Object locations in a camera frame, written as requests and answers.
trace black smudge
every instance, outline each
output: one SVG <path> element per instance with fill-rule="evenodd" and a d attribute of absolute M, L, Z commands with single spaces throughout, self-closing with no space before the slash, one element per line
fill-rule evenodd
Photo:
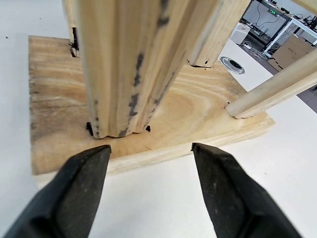
<path fill-rule="evenodd" d="M 157 21 L 157 28 L 163 27 L 169 23 L 169 17 L 164 16 L 169 0 L 161 0 L 160 1 L 160 14 Z"/>
<path fill-rule="evenodd" d="M 138 55 L 138 60 L 137 60 L 137 65 L 136 65 L 137 72 L 136 72 L 135 77 L 134 77 L 134 84 L 133 84 L 134 87 L 138 86 L 141 83 L 141 81 L 140 81 L 140 78 L 141 78 L 140 68 L 142 66 L 143 59 L 144 59 L 144 55 L 143 55 L 143 53 L 140 53 Z"/>

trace white surface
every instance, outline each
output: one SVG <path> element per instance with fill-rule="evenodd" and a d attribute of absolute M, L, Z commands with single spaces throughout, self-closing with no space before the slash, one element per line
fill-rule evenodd
<path fill-rule="evenodd" d="M 30 168 L 27 35 L 68 37 L 68 32 L 56 0 L 2 0 L 0 20 L 1 235 L 36 192 Z M 223 54 L 245 68 L 244 76 L 235 77 L 247 90 L 270 77 L 231 41 Z M 223 149 L 268 190 L 304 237 L 314 238 L 317 115 L 297 97 L 268 112 L 276 125 L 267 134 Z M 91 237 L 214 237 L 193 156 L 107 177 Z"/>
<path fill-rule="evenodd" d="M 234 28 L 234 30 L 230 36 L 230 39 L 234 43 L 239 45 L 247 37 L 249 31 L 250 31 L 250 27 L 248 25 L 245 25 L 245 24 L 238 22 L 237 26 Z"/>
<path fill-rule="evenodd" d="M 268 47 L 265 49 L 264 53 L 267 53 L 269 49 L 274 45 L 275 42 L 278 41 L 278 39 L 284 34 L 285 31 L 292 25 L 295 24 L 296 26 L 300 27 L 302 30 L 304 30 L 306 33 L 310 34 L 312 37 L 314 37 L 313 45 L 317 44 L 317 33 L 313 31 L 311 28 L 305 26 L 302 22 L 292 18 L 286 26 L 278 33 L 278 35 L 274 38 L 274 40 L 268 45 Z"/>

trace round hole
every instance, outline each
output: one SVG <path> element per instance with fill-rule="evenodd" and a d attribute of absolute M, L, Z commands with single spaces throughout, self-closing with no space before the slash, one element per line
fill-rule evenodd
<path fill-rule="evenodd" d="M 220 62 L 232 73 L 236 73 L 239 75 L 245 73 L 244 68 L 233 59 L 230 59 L 226 56 L 222 56 L 220 57 Z"/>
<path fill-rule="evenodd" d="M 230 64 L 232 64 L 233 66 L 235 66 L 238 69 L 242 69 L 241 65 L 239 65 L 236 61 L 234 60 L 229 60 Z"/>

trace black marking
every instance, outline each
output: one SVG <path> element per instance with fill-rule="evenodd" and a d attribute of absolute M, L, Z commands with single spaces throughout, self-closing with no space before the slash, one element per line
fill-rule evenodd
<path fill-rule="evenodd" d="M 169 23 L 169 16 L 164 16 L 169 0 L 161 0 L 160 1 L 160 15 L 157 21 L 157 28 L 163 27 Z"/>
<path fill-rule="evenodd" d="M 119 137 L 124 137 L 124 136 L 127 134 L 127 131 L 128 131 L 128 128 L 126 128 L 125 130 L 122 130 L 122 131 L 119 133 Z"/>
<path fill-rule="evenodd" d="M 191 67 L 194 67 L 194 68 L 211 68 L 211 67 L 205 67 L 205 66 L 199 66 L 199 65 L 190 65 Z"/>
<path fill-rule="evenodd" d="M 134 94 L 131 96 L 131 101 L 129 103 L 129 107 L 130 107 L 130 113 L 129 113 L 129 116 L 130 117 L 133 117 L 135 116 L 136 114 L 138 114 L 138 112 L 135 112 L 134 109 L 135 107 L 137 106 L 138 104 L 138 100 L 139 100 L 139 94 Z"/>
<path fill-rule="evenodd" d="M 164 90 L 163 90 L 163 92 L 160 94 L 159 98 L 154 100 L 154 103 L 155 103 L 157 106 L 158 106 L 159 103 L 161 102 L 161 100 L 162 100 L 162 98 L 163 98 L 165 92 L 167 91 L 169 85 L 171 84 L 171 82 L 172 82 L 172 80 L 173 80 L 173 78 L 174 78 L 174 75 L 175 75 L 175 71 L 172 73 L 170 79 L 168 80 L 167 84 L 165 85 Z"/>
<path fill-rule="evenodd" d="M 135 77 L 134 77 L 134 84 L 133 84 L 134 87 L 138 86 L 141 83 L 141 81 L 140 81 L 140 78 L 141 78 L 140 68 L 142 66 L 143 60 L 144 60 L 144 55 L 143 55 L 143 53 L 140 53 L 138 55 L 138 61 L 137 61 L 137 65 L 136 65 L 137 72 L 136 72 Z"/>
<path fill-rule="evenodd" d="M 168 6 L 168 2 L 169 2 L 169 0 L 161 0 L 160 1 L 160 7 L 161 7 L 162 11 L 166 11 L 167 6 Z"/>
<path fill-rule="evenodd" d="M 119 133 L 119 137 L 124 137 L 124 136 L 127 134 L 131 119 L 132 119 L 136 114 L 138 114 L 138 112 L 135 112 L 135 111 L 134 111 L 134 110 L 135 110 L 135 107 L 136 107 L 137 104 L 138 104 L 138 100 L 139 100 L 139 94 L 138 94 L 138 93 L 131 96 L 131 101 L 130 101 L 130 103 L 129 103 L 130 112 L 129 112 L 128 125 L 127 125 L 127 127 L 126 127 L 124 130 L 122 130 L 122 131 Z"/>
<path fill-rule="evenodd" d="M 74 48 L 76 51 L 79 51 L 79 44 L 78 44 L 78 38 L 77 38 L 77 30 L 76 27 L 72 28 L 73 30 L 73 36 L 74 36 L 74 43 L 70 43 L 69 45 L 71 48 Z M 77 56 L 74 54 L 73 50 L 70 49 L 71 55 L 76 58 Z"/>
<path fill-rule="evenodd" d="M 157 22 L 158 28 L 167 25 L 168 22 L 169 22 L 169 17 L 164 17 L 164 18 L 160 17 Z"/>
<path fill-rule="evenodd" d="M 90 135 L 93 136 L 94 133 L 93 133 L 93 128 L 91 127 L 91 123 L 90 122 L 87 122 L 86 123 L 86 130 L 89 131 Z"/>

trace plywood board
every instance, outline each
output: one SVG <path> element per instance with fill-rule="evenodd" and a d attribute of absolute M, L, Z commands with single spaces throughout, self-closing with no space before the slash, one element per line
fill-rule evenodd
<path fill-rule="evenodd" d="M 190 153 L 192 142 L 221 146 L 265 133 L 273 120 L 261 113 L 234 119 L 225 106 L 246 93 L 216 62 L 213 68 L 183 66 L 151 121 L 151 132 L 96 140 L 89 121 L 84 77 L 68 39 L 30 36 L 30 113 L 33 174 L 58 170 L 72 155 L 110 144 L 110 174 Z"/>

